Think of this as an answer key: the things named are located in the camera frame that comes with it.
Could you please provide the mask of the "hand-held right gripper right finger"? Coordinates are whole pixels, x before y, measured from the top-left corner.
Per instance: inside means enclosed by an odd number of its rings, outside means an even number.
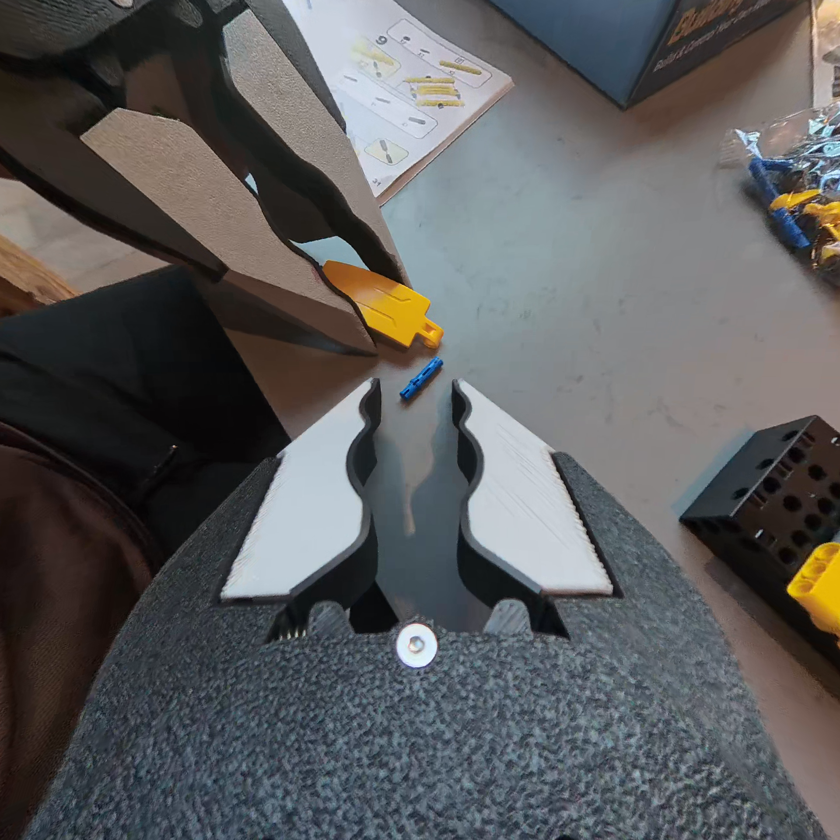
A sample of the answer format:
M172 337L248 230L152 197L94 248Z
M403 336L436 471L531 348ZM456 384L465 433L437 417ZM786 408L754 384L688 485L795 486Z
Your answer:
M614 596L556 452L466 380L453 380L451 400L467 561L537 597Z

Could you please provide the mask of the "instruction booklet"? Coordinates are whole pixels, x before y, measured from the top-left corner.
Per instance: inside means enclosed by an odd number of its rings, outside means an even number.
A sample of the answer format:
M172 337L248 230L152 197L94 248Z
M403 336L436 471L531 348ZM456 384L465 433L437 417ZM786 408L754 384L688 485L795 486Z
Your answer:
M383 206L509 90L512 79L393 1L286 1Z

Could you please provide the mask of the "clear bag yellow grey parts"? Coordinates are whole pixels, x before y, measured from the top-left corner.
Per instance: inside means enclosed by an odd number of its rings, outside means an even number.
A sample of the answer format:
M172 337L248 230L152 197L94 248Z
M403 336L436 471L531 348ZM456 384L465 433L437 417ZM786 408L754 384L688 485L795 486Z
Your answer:
M831 101L768 123L730 129L719 165L744 187L770 231L800 263L839 284L839 104Z

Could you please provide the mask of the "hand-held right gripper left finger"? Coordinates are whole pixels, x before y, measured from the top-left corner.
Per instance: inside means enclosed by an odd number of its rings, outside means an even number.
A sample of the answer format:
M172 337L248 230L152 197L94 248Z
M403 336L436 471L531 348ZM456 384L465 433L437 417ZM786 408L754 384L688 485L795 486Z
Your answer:
M279 453L221 601L353 601L373 582L362 489L381 419L381 384L371 377Z

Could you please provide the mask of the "yellow black brick assembly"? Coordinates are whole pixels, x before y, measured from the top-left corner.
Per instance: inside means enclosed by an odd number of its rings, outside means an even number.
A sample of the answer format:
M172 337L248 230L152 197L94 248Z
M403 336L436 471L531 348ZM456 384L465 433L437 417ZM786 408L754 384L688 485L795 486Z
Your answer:
M710 551L712 579L838 699L837 640L786 591L811 552L838 536L838 430L810 415L755 432L679 522Z

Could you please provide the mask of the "yellow curved arc beam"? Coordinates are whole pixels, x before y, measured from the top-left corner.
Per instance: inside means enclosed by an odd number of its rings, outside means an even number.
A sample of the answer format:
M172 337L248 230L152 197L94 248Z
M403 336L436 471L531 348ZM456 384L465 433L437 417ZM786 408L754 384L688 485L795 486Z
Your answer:
M322 265L326 279L360 310L368 328L409 348L419 338L436 350L444 330L428 317L431 301L414 289L366 268L336 260Z

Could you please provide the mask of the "person's brown shirt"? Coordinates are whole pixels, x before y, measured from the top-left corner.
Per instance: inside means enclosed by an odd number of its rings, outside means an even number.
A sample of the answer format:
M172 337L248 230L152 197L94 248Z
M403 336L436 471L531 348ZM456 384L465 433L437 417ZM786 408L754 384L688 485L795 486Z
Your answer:
M161 563L147 528L99 480L2 423L2 838L34 817Z

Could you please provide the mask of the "grey desk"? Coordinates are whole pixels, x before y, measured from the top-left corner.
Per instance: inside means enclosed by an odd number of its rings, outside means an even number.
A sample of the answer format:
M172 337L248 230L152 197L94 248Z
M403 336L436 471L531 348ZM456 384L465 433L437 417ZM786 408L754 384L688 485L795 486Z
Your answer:
M454 631L488 609L456 568L451 383L463 377L573 456L679 562L715 613L794 783L838 838L838 671L678 521L752 432L838 427L838 296L780 246L720 168L728 130L812 100L806 3L622 111L487 2L402 2L514 88L383 207L444 327L428 353L322 352L228 335L296 436L381 380L368 484L395 614Z

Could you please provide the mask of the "small blue connector pin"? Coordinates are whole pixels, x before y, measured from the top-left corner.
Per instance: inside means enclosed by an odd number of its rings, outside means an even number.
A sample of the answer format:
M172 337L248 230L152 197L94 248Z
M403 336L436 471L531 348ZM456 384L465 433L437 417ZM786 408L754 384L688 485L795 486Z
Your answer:
M402 388L400 391L400 398L403 402L409 403L417 396L440 370L443 368L443 360L436 356L433 357L420 372Z

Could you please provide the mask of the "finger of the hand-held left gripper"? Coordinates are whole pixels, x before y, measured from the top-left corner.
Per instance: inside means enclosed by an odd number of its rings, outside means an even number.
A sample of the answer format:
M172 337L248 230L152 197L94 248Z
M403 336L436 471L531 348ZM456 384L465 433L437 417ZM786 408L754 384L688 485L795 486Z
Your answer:
M340 237L365 266L411 282L309 47L286 9L246 9L224 26L230 89L266 132L264 170L297 196L282 230L295 242Z
M254 194L187 124L116 108L81 141L223 264L223 282L349 352L376 355L347 297L286 245Z

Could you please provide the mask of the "wooden pillar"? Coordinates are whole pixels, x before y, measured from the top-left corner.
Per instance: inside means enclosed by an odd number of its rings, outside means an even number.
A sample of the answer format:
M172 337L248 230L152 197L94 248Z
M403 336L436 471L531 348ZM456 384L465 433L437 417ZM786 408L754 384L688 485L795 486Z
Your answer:
M1 317L12 317L79 295L29 253L1 236Z

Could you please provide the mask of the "blue cardboard kit box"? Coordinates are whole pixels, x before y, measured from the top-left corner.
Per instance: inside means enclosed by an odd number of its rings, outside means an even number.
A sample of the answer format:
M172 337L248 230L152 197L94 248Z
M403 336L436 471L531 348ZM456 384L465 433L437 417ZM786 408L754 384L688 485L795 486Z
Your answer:
M797 1L493 1L625 110L666 88Z

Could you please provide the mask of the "person's black trouser legs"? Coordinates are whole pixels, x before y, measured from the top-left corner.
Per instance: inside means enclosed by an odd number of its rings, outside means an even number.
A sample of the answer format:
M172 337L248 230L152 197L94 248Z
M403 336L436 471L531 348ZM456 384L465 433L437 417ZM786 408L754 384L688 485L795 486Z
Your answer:
M2 318L2 444L140 525L160 562L291 438L187 269Z

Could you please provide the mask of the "yellow black sticker sheet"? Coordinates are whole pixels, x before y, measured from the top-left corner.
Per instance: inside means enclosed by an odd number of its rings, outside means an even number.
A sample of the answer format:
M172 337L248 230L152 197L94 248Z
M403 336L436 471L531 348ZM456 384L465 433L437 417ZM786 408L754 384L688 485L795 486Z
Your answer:
M839 1L811 1L812 106L839 100Z

